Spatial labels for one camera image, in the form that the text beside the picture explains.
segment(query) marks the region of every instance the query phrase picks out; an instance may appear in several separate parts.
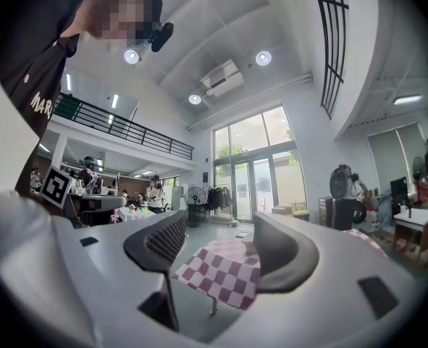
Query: person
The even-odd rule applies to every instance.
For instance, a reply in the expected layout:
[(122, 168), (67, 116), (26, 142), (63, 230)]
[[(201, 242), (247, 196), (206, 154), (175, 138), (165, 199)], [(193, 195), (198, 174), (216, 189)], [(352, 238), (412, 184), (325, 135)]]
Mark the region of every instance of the person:
[(40, 172), (38, 171), (38, 166), (35, 166), (32, 169), (32, 173), (30, 174), (30, 187), (39, 192), (41, 187), (41, 176)]
[(164, 189), (158, 175), (151, 178), (151, 186), (149, 187), (149, 210), (155, 214), (162, 212), (162, 201), (164, 199)]
[[(0, 32), (0, 83), (41, 140), (59, 95), (66, 59), (80, 34), (159, 51), (173, 33), (160, 23), (162, 0), (26, 0)], [(16, 190), (28, 196), (32, 152)]]
[(91, 156), (85, 157), (82, 161), (82, 165), (85, 169), (78, 173), (78, 179), (82, 180), (85, 184), (85, 190), (87, 194), (100, 194), (101, 193), (101, 177), (95, 172), (95, 160)]

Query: white pillar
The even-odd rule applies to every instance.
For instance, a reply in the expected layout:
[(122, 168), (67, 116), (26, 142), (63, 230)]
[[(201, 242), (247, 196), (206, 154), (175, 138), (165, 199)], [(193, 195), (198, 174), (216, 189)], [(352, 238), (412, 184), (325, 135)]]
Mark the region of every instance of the white pillar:
[(58, 169), (61, 167), (62, 156), (64, 155), (64, 150), (67, 145), (67, 136), (61, 134), (59, 140), (56, 143), (56, 148), (54, 149), (53, 161), (51, 164)]

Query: air conditioner unit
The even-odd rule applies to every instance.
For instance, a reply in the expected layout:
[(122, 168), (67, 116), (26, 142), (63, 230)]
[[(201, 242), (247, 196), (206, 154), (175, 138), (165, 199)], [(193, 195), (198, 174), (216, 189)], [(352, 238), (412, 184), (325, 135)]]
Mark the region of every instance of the air conditioner unit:
[(243, 75), (231, 59), (212, 70), (201, 81), (207, 88), (207, 95), (217, 98), (244, 84)]

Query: computer monitor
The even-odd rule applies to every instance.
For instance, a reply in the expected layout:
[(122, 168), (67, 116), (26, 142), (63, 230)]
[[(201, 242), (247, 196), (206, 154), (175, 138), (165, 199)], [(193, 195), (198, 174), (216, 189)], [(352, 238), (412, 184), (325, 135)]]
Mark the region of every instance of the computer monitor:
[(393, 195), (393, 204), (404, 205), (408, 202), (408, 184), (407, 178), (403, 177), (390, 182), (390, 191)]

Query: balcony railing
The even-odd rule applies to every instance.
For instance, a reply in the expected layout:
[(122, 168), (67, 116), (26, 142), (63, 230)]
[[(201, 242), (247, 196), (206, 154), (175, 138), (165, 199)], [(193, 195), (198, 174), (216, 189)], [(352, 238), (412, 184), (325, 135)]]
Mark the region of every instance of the balcony railing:
[(346, 10), (344, 0), (318, 0), (324, 35), (324, 82), (322, 103), (331, 119), (341, 83), (344, 83)]
[(73, 96), (61, 93), (54, 105), (54, 114), (141, 146), (187, 160), (193, 158), (192, 146), (109, 113)]

